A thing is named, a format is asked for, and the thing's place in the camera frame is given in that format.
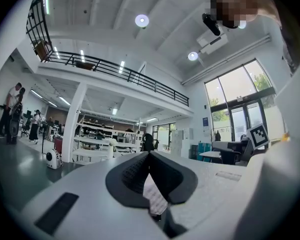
round ceiling light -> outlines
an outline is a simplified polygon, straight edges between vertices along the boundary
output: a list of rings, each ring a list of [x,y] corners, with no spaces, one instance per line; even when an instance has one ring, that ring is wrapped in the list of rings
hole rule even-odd
[[[245,20],[240,20],[239,29],[244,29],[247,26],[247,22]]]
[[[135,24],[140,28],[145,28],[149,24],[149,18],[147,15],[140,14],[135,17]]]
[[[195,51],[190,52],[189,55],[188,55],[188,59],[189,59],[189,61],[197,60],[198,59],[198,53],[195,52]]]

tree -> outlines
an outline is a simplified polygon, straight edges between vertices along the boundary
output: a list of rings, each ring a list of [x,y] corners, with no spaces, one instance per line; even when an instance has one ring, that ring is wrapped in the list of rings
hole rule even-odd
[[[270,87],[269,82],[263,73],[259,75],[255,75],[253,83],[258,91],[262,91]],[[264,109],[271,108],[275,104],[274,98],[275,98],[274,95],[270,95],[262,98],[261,100],[262,100],[263,108]]]
[[[212,98],[210,99],[210,105],[211,107],[218,105],[219,99],[218,98]],[[224,110],[216,111],[212,113],[212,119],[214,122],[218,121],[226,121],[229,120],[229,117],[226,115],[226,112]]]

man in white shirt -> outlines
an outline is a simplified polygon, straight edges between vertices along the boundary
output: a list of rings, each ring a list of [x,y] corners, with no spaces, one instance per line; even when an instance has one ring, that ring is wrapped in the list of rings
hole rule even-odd
[[[9,128],[9,112],[12,109],[14,105],[14,100],[16,99],[16,96],[19,94],[19,90],[22,87],[21,83],[17,83],[16,86],[12,87],[9,90],[9,93],[6,97],[5,103],[4,103],[4,110],[3,114],[0,120],[0,138],[3,138],[5,135],[3,134],[2,130],[4,127],[4,130],[7,132]]]

white shirt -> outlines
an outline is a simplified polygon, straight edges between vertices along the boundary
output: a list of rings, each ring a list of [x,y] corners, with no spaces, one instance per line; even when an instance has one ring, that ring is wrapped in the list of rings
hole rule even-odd
[[[8,107],[12,109],[17,104],[17,102],[18,102],[17,95],[19,94],[19,91],[16,90],[16,87],[12,87],[9,90],[9,94],[11,95],[11,98],[10,98]]]
[[[38,114],[36,114],[36,115],[34,116],[34,118],[32,119],[32,124],[33,124],[33,125],[37,125],[39,119],[40,119],[40,116],[39,116]]]

shiny floor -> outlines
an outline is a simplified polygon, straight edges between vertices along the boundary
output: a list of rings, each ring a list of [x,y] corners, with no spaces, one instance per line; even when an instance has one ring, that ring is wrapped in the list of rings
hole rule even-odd
[[[79,167],[64,163],[57,170],[50,169],[46,155],[19,140],[16,145],[6,145],[5,139],[0,139],[0,184],[6,202],[18,211],[40,191]]]

